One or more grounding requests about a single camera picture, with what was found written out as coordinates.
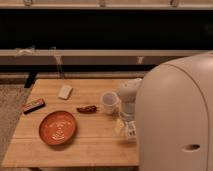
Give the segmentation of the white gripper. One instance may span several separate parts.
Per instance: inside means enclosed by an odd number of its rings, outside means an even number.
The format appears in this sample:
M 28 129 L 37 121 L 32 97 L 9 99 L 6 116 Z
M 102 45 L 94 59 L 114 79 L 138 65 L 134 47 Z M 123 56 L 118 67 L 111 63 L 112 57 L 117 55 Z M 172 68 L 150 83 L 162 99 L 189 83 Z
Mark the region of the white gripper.
M 134 102 L 122 102 L 120 117 L 124 121 L 133 121 L 135 119 L 135 103 Z

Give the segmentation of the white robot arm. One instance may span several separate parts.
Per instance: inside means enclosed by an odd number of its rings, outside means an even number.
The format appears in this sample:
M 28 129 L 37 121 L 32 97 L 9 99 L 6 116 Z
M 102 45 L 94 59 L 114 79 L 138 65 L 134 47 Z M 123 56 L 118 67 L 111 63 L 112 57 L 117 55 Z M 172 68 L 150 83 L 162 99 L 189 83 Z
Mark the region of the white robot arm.
M 139 171 L 213 171 L 213 51 L 162 63 L 116 93 L 135 121 Z

